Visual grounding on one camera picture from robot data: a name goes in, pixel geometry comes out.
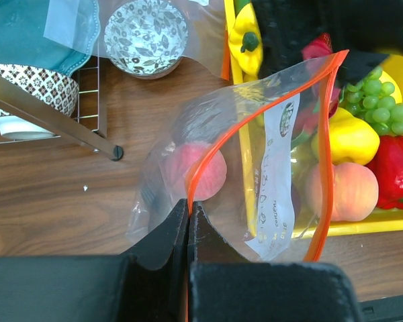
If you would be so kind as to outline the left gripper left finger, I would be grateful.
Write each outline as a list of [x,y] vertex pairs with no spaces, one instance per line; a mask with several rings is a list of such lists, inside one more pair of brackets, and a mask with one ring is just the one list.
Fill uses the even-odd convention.
[[124,254],[120,321],[184,321],[188,242],[187,201]]

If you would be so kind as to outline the yellow bell pepper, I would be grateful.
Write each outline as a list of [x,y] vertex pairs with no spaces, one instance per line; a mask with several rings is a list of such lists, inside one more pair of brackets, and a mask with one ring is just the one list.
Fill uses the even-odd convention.
[[242,71],[258,76],[263,61],[263,44],[255,10],[250,1],[240,9],[235,18],[229,31],[228,46]]

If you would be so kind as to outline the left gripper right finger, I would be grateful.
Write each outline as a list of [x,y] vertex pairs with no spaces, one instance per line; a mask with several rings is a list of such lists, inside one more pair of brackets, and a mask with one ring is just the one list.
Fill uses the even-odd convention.
[[189,224],[189,321],[363,321],[351,281],[320,262],[250,262],[200,202]]

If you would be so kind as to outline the orange zip top bag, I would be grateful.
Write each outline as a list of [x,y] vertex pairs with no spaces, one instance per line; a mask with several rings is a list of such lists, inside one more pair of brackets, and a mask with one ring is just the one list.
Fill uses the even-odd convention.
[[[261,80],[218,89],[185,103],[142,163],[128,239],[158,227],[181,199],[189,217],[200,202],[219,234],[251,261],[317,261],[333,208],[330,99],[347,51],[311,58]],[[238,131],[249,126],[256,201],[247,219]],[[319,165],[322,209],[306,201],[306,177]],[[306,211],[308,239],[293,239]]]

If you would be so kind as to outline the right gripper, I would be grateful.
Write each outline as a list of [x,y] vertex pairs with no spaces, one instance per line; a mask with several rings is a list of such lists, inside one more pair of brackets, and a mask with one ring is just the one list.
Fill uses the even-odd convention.
[[[348,50],[337,73],[355,85],[391,55],[403,56],[403,1],[253,1],[265,78],[313,57]],[[328,36],[316,53],[315,39]]]

